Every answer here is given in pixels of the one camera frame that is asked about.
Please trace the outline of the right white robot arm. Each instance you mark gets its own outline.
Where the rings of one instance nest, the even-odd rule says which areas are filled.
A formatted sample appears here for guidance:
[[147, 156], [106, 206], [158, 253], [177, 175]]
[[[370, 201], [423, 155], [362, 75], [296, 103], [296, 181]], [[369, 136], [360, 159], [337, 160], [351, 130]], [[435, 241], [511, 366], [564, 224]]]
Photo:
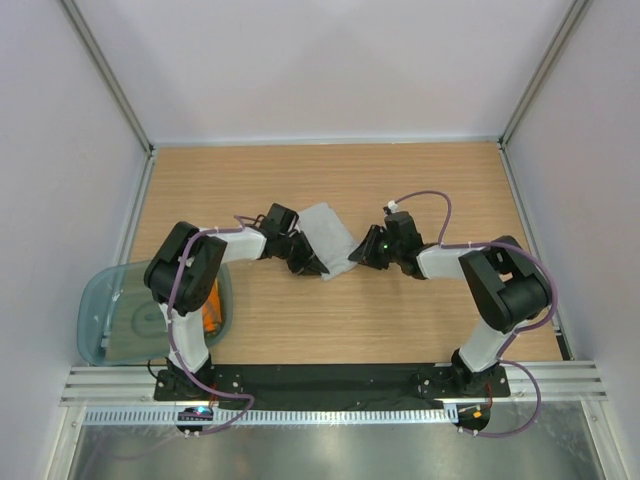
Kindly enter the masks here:
[[550, 320], [557, 289], [549, 272], [511, 236], [457, 245], [425, 243], [406, 211], [390, 212], [369, 228], [349, 260], [376, 270], [392, 263], [414, 279], [467, 283], [479, 313], [473, 333], [451, 357], [450, 382], [461, 395], [480, 392], [522, 331]]

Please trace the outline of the orange grey patterned towel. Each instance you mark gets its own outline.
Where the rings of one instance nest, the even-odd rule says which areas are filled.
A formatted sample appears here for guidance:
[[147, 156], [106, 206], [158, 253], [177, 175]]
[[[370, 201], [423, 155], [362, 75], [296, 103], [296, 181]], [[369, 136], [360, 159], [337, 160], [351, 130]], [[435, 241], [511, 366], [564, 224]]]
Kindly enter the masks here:
[[214, 281], [212, 290], [203, 306], [202, 321], [204, 333], [207, 335], [219, 334], [224, 325], [219, 282], [217, 280]]

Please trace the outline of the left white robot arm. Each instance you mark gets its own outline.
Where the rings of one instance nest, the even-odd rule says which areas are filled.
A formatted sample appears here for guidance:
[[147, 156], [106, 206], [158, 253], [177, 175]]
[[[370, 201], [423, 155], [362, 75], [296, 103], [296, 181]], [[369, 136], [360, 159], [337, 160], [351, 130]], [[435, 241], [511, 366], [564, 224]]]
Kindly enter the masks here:
[[167, 368], [157, 374], [156, 400], [217, 394], [203, 310], [223, 265], [276, 257], [295, 275], [329, 272], [297, 227], [296, 211], [274, 203], [255, 219], [236, 220], [239, 226], [229, 229], [176, 223], [144, 273], [144, 285], [160, 307], [169, 337]]

